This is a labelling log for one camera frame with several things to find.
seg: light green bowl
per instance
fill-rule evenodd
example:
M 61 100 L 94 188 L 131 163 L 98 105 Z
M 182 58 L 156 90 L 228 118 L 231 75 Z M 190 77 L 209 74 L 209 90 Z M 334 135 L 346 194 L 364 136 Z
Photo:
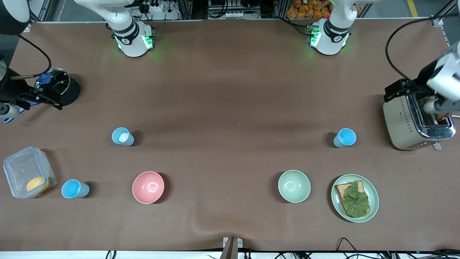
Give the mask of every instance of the light green bowl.
M 302 202 L 310 195 L 310 180 L 301 171 L 289 170 L 280 176 L 278 190 L 285 200 L 293 203 Z

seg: green plate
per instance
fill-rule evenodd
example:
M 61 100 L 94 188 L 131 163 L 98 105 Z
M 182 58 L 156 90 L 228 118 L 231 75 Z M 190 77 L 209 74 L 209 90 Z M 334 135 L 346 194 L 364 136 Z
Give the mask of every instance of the green plate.
M 336 185 L 354 182 L 354 181 L 362 181 L 362 185 L 364 186 L 364 192 L 369 196 L 370 211 L 366 216 L 360 217 L 360 218 L 352 218 L 346 215 L 345 209 L 343 208 L 342 203 L 340 202 L 339 193 L 337 193 L 337 190 L 335 189 Z M 373 218 L 375 214 L 377 214 L 377 211 L 379 209 L 379 195 L 377 194 L 377 190 L 375 189 L 374 185 L 368 179 L 360 175 L 348 174 L 348 175 L 343 175 L 339 177 L 337 181 L 334 182 L 334 185 L 332 186 L 331 199 L 332 199 L 332 204 L 334 205 L 335 210 L 337 210 L 337 212 L 343 218 L 351 222 L 356 222 L 356 223 L 366 222 L 370 220 L 371 218 Z

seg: lettuce leaf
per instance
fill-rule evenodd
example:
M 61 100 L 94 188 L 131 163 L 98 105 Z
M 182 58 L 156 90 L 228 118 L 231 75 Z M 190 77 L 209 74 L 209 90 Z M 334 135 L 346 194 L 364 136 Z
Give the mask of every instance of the lettuce leaf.
M 347 193 L 343 198 L 343 206 L 346 212 L 354 217 L 364 217 L 369 208 L 369 197 L 366 193 L 358 192 L 358 182 L 355 181 L 348 187 Z

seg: yellow floor line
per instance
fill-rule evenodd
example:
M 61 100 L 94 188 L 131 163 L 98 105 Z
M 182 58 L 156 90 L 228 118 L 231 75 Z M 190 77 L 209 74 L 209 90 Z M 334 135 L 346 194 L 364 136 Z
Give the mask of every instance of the yellow floor line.
M 417 13 L 417 9 L 415 9 L 414 0 L 407 0 L 407 4 L 409 5 L 410 13 L 412 17 L 418 17 L 419 14 Z

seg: cup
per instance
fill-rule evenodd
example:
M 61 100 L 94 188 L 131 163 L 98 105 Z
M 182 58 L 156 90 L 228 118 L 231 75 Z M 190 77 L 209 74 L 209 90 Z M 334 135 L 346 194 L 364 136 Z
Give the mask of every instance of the cup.
M 61 194 L 66 199 L 82 198 L 88 195 L 89 186 L 86 183 L 72 179 L 62 186 Z
M 127 128 L 120 127 L 112 132 L 112 141 L 115 144 L 129 147 L 134 143 L 134 137 Z
M 351 129 L 341 129 L 334 138 L 336 147 L 349 147 L 356 142 L 356 133 Z

